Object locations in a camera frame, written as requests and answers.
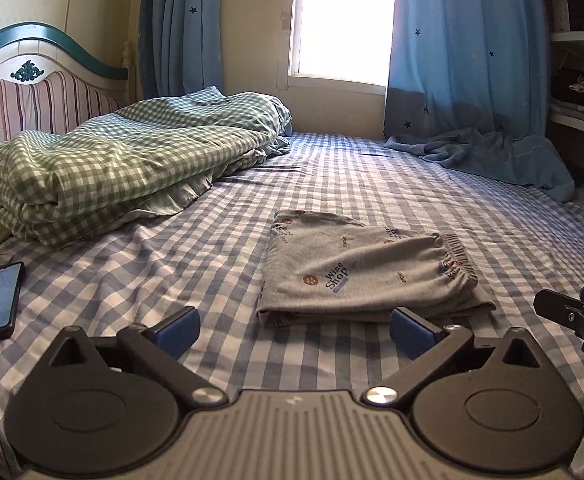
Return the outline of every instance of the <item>window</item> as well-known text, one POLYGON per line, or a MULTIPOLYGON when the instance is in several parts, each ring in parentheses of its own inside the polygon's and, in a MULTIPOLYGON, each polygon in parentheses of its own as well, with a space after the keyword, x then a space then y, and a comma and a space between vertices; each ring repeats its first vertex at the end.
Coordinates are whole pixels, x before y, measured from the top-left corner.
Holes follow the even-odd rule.
POLYGON ((295 0, 289 75, 385 87, 393 10, 394 0, 295 0))

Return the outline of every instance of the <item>metal screw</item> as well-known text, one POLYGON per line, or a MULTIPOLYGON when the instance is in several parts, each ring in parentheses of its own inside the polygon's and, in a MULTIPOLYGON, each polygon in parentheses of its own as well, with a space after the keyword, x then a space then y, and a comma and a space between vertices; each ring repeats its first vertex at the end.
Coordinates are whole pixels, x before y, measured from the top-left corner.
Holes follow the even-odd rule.
POLYGON ((394 402, 399 394, 393 388, 387 386, 377 386, 365 392, 365 398, 372 404, 390 404, 394 402))
POLYGON ((198 404, 216 404, 225 398, 225 394, 218 388, 207 386, 205 388, 197 388, 192 392, 192 398, 198 404))

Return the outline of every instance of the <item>folded quilt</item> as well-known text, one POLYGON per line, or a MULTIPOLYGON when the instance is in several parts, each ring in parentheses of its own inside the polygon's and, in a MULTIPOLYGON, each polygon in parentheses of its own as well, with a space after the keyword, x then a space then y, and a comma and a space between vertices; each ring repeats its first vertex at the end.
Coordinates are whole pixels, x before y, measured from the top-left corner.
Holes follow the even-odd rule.
POLYGON ((178 213, 215 179, 288 153, 290 122, 275 97, 210 87, 132 104, 62 137, 24 131, 0 143, 0 223, 62 246, 178 213))
POLYGON ((330 213, 282 210, 271 228, 257 315, 263 326, 388 322, 493 310, 454 234, 366 226, 330 213))

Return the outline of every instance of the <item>curtain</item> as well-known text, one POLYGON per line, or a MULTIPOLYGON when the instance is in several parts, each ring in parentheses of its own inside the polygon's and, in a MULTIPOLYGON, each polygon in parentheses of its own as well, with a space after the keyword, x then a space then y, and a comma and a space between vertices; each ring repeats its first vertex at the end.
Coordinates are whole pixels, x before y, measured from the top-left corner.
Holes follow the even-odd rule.
POLYGON ((139 75, 144 97, 221 89, 220 0, 141 0, 139 75))
POLYGON ((544 0, 395 0, 386 137, 542 136, 547 34, 544 0))

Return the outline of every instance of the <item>blue fabric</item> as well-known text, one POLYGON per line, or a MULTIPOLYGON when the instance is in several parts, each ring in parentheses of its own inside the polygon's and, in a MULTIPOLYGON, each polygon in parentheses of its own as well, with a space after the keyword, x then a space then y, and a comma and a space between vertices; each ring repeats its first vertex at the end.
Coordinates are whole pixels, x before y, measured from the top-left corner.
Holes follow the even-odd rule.
POLYGON ((428 140, 399 134, 385 145, 428 162, 438 162, 450 170, 509 184, 533 184, 559 202, 574 195, 574 181, 552 142, 545 137, 512 139, 501 132, 481 134, 474 128, 466 128, 428 140))
POLYGON ((139 75, 145 98, 222 87, 220 0, 142 0, 139 75))
POLYGON ((388 146, 429 146, 454 132, 444 142, 448 155, 434 157, 448 168, 516 184, 569 187, 565 166, 542 138, 548 49, 544 0, 396 0, 385 136, 414 140, 388 146), (466 128, 473 131, 459 133, 466 128), (512 140, 527 136, 538 138, 512 140), (454 148, 456 141, 463 146, 454 148), (556 172, 535 168, 540 161, 556 172), (493 168, 496 162, 501 167, 493 168))

